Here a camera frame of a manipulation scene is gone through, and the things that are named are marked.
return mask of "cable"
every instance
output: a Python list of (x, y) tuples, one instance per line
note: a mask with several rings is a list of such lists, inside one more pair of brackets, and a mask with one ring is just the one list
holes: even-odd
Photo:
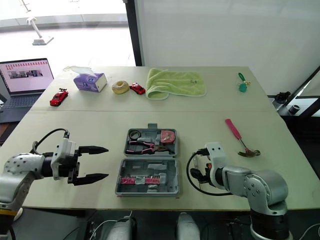
[(51, 134), (53, 134), (53, 133), (55, 133), (55, 132), (57, 132), (57, 131), (64, 131), (65, 133), (64, 133), (64, 138), (69, 138), (69, 132), (68, 132), (68, 130), (66, 130), (66, 129), (64, 129), (64, 128), (57, 128), (57, 129), (55, 129), (55, 130), (52, 130), (51, 132), (49, 132), (48, 134), (46, 134), (43, 138), (41, 138), (41, 140), (38, 142), (38, 141), (34, 141), (33, 143), (32, 143), (32, 150), (30, 151), (30, 153), (32, 153), (32, 154), (38, 154), (38, 155), (40, 155), (40, 153), (38, 153), (37, 152), (37, 148), (38, 148), (38, 146), (47, 138), (47, 137), (49, 137)]
[(299, 240), (303, 239), (304, 236), (307, 234), (307, 232), (308, 232), (310, 229), (312, 229), (313, 227), (315, 227), (315, 226), (320, 226), (320, 223), (316, 223), (316, 224), (313, 224), (313, 225), (311, 225), (310, 227), (308, 227), (308, 228), (304, 231), (304, 233), (302, 234), (302, 236), (299, 238)]
[(64, 238), (63, 238), (63, 240), (66, 240), (74, 231), (76, 231), (76, 230), (78, 230), (79, 229), (79, 227), (76, 227), (75, 229), (73, 229), (71, 232), (69, 232), (68, 234), (67, 234), (67, 236), (65, 236)]
[(10, 234), (11, 234), (11, 239), (12, 239), (12, 240), (16, 240), (15, 231), (14, 231), (14, 229), (12, 228), (12, 226), (9, 228), (9, 232), (10, 232)]
[(200, 231), (200, 240), (203, 240), (205, 229), (208, 229), (208, 231), (207, 231), (207, 239), (208, 239), (209, 238), (209, 228), (208, 227), (210, 225), (212, 225), (212, 224), (220, 224), (222, 221), (225, 221), (227, 224), (236, 223), (236, 224), (246, 225), (246, 226), (250, 226), (251, 225), (251, 223), (247, 223), (247, 222), (243, 222), (243, 221), (237, 220), (237, 218), (238, 217), (236, 217), (234, 219), (219, 219), (217, 221), (207, 223), (206, 225), (204, 225), (204, 227)]
[(104, 223), (107, 223), (107, 222), (118, 222), (118, 221), (117, 221), (117, 220), (107, 220), (107, 221), (103, 221), (103, 222), (100, 223), (100, 225), (97, 226), (96, 229), (93, 231), (93, 233), (92, 233), (92, 235), (91, 235), (91, 237), (90, 237), (89, 240), (92, 239), (92, 237), (95, 235), (95, 233), (96, 233), (96, 231), (98, 230), (98, 228), (100, 228), (101, 225), (103, 225)]
[(190, 163), (192, 161), (192, 159), (195, 157), (195, 155), (197, 154), (201, 154), (201, 150), (198, 150), (197, 152), (192, 153), (192, 156), (190, 157), (188, 163), (186, 164), (186, 177), (188, 178), (189, 183), (192, 185), (192, 187), (194, 187), (196, 190), (198, 190), (199, 192), (206, 194), (206, 195), (210, 195), (210, 196), (228, 196), (228, 195), (232, 195), (232, 193), (230, 192), (226, 192), (226, 193), (212, 193), (212, 192), (207, 192), (207, 191), (203, 191), (200, 188), (198, 188), (191, 180), (190, 175), (189, 175), (189, 166)]

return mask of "toy car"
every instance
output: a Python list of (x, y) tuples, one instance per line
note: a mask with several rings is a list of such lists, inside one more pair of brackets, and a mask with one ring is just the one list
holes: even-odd
[(132, 83), (130, 85), (130, 88), (139, 95), (144, 94), (146, 92), (146, 90), (142, 86), (140, 86), (137, 82)]
[(58, 91), (50, 100), (50, 105), (51, 106), (59, 106), (62, 101), (68, 96), (67, 89), (64, 88), (59, 88), (60, 91)]

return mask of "tissue box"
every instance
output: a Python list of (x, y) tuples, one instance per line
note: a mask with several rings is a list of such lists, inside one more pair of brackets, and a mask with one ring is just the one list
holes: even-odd
[(107, 79), (104, 73), (95, 73), (94, 75), (79, 74), (73, 81), (80, 90), (99, 93), (107, 84)]

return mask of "green keychain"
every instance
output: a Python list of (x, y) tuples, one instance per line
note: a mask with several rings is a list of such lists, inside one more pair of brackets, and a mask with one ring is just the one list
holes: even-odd
[(241, 72), (238, 72), (238, 75), (239, 75), (239, 77), (241, 78), (241, 80), (243, 81), (243, 83), (241, 83), (241, 84), (239, 85), (239, 91), (242, 92), (242, 93), (245, 93), (245, 92), (247, 91), (247, 85), (250, 85), (251, 82), (247, 81), (247, 80), (245, 79), (245, 77), (242, 75)]

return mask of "laptop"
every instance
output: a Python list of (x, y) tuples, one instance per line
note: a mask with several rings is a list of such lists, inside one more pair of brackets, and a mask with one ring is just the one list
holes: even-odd
[(38, 58), (0, 62), (0, 78), (0, 90), (10, 96), (0, 109), (0, 123), (12, 123), (21, 121), (54, 76), (48, 59)]

